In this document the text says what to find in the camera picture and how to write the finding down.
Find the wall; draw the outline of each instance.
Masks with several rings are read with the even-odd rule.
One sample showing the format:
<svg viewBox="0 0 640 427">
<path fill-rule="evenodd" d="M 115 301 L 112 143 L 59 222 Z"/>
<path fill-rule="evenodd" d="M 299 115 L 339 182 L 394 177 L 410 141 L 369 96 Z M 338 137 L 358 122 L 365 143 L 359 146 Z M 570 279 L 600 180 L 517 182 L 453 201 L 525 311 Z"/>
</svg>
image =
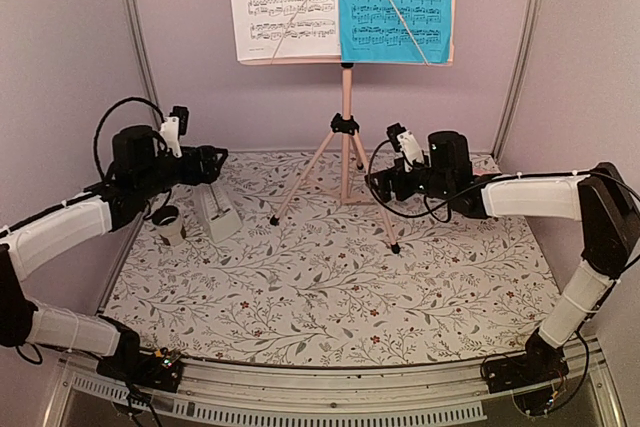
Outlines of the wall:
<svg viewBox="0 0 640 427">
<path fill-rule="evenodd" d="M 91 140 L 112 103 L 139 95 L 121 0 L 0 0 L 0 225 L 13 224 L 94 183 Z M 105 131 L 147 122 L 118 113 Z M 89 241 L 25 283 L 27 294 L 95 312 L 122 234 Z M 56 356 L 41 367 L 0 349 L 0 426 L 39 425 Z"/>
<path fill-rule="evenodd" d="M 543 0 L 503 168 L 590 168 L 610 160 L 640 188 L 640 0 Z M 581 228 L 537 221 L 534 232 L 561 286 L 576 265 Z M 622 277 L 596 316 L 629 425 L 640 425 L 640 269 Z"/>
<path fill-rule="evenodd" d="M 194 142 L 231 149 L 320 144 L 340 110 L 337 65 L 242 66 L 230 0 L 138 1 L 160 102 L 192 109 Z M 472 150 L 491 150 L 525 3 L 458 0 L 453 67 L 356 66 L 354 114 L 366 146 L 401 122 L 422 138 L 458 129 Z"/>
</svg>

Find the blue paper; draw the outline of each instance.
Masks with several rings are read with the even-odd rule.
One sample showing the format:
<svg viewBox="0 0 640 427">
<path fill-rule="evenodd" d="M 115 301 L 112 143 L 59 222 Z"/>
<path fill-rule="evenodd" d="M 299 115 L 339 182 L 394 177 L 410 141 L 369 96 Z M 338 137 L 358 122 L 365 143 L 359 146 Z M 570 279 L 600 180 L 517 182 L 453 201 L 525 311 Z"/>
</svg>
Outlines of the blue paper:
<svg viewBox="0 0 640 427">
<path fill-rule="evenodd" d="M 393 0 L 430 63 L 449 60 L 452 0 Z M 340 0 L 344 62 L 424 63 L 389 0 Z"/>
</svg>

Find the table surface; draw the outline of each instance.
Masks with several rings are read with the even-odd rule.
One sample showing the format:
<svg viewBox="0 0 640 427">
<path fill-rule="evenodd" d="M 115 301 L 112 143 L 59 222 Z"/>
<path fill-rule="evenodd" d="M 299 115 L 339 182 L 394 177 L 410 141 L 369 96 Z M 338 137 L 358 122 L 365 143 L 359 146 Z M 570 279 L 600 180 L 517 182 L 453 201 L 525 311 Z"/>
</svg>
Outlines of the table surface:
<svg viewBox="0 0 640 427">
<path fill-rule="evenodd" d="M 342 206 L 308 186 L 281 225 L 269 225 L 290 174 L 310 158 L 230 155 L 218 182 L 243 228 L 219 244 L 200 227 L 192 190 L 174 189 L 187 240 L 165 246 L 145 223 L 105 315 L 139 332 L 146 346 L 193 357 L 347 367 L 519 350 L 551 310 L 558 288 L 523 218 L 454 214 L 442 224 L 392 215 L 402 247 L 394 255 L 375 205 Z M 489 156 L 473 162 L 496 171 Z M 324 155 L 312 176 L 337 185 L 339 155 Z M 361 175 L 354 190 L 364 190 Z"/>
</svg>

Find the white sheet music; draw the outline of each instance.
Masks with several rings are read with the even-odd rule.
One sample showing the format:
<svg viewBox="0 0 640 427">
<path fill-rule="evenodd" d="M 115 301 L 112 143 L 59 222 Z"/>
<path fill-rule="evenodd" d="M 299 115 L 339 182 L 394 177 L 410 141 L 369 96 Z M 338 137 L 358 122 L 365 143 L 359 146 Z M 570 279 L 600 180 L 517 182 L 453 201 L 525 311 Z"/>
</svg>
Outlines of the white sheet music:
<svg viewBox="0 0 640 427">
<path fill-rule="evenodd" d="M 231 0 L 238 60 L 339 56 L 338 3 Z"/>
</svg>

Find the stand pole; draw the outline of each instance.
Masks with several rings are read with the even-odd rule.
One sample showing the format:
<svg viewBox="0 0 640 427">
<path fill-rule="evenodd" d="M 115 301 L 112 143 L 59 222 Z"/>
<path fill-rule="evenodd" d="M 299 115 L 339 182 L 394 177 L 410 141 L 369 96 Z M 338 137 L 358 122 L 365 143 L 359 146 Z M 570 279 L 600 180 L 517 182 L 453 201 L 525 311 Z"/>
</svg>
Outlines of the stand pole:
<svg viewBox="0 0 640 427">
<path fill-rule="evenodd" d="M 364 147 L 362 146 L 362 140 L 360 139 L 360 126 L 355 121 L 351 114 L 351 94 L 353 92 L 353 64 L 343 63 L 342 65 L 342 115 L 336 114 L 331 121 L 331 132 L 325 137 L 322 144 L 316 153 L 311 158 L 309 164 L 305 167 L 300 174 L 300 177 L 293 184 L 293 187 L 287 194 L 280 205 L 280 208 L 276 212 L 276 214 L 271 217 L 269 221 L 271 225 L 278 225 L 280 219 L 287 211 L 287 207 L 289 206 L 289 202 L 296 194 L 302 183 L 307 179 L 313 166 L 316 164 L 320 156 L 324 153 L 327 146 L 335 136 L 335 134 L 342 134 L 342 171 L 341 171 L 341 180 L 340 180 L 340 195 L 339 199 L 342 204 L 346 204 L 351 201 L 350 199 L 350 185 L 349 185 L 349 167 L 350 167 L 350 157 L 351 152 L 350 149 L 353 147 L 353 150 L 356 155 L 356 166 L 358 170 L 365 169 L 369 170 L 369 161 L 367 160 L 367 154 L 365 153 Z M 387 211 L 381 206 L 378 207 L 380 211 L 380 216 L 382 217 L 382 223 L 384 224 L 384 229 L 387 232 L 387 236 L 389 238 L 389 244 L 391 246 L 391 251 L 394 254 L 400 252 L 400 246 L 396 241 L 395 233 L 393 232 L 393 226 L 391 225 L 391 220 L 389 219 L 389 215 Z"/>
</svg>

